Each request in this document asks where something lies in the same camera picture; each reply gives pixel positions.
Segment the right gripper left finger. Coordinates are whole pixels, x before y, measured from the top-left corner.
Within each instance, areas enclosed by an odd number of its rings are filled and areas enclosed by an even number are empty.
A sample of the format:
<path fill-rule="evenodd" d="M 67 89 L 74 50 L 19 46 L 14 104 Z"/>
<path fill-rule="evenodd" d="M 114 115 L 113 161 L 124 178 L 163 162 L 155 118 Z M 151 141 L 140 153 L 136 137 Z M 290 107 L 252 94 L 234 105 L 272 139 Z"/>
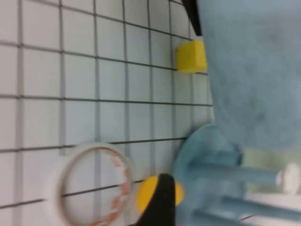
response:
<path fill-rule="evenodd" d="M 136 222 L 137 226 L 175 225 L 175 180 L 169 174 L 160 174 L 146 209 Z"/>

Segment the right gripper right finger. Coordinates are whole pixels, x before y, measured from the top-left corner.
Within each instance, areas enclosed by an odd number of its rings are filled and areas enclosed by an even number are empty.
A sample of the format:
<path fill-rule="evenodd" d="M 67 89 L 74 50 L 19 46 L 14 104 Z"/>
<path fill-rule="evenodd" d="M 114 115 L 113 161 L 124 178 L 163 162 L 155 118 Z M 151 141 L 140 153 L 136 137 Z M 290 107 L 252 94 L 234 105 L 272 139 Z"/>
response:
<path fill-rule="evenodd" d="M 197 36 L 202 36 L 201 22 L 198 13 L 197 0 L 182 0 L 182 4 L 187 12 L 193 30 Z"/>

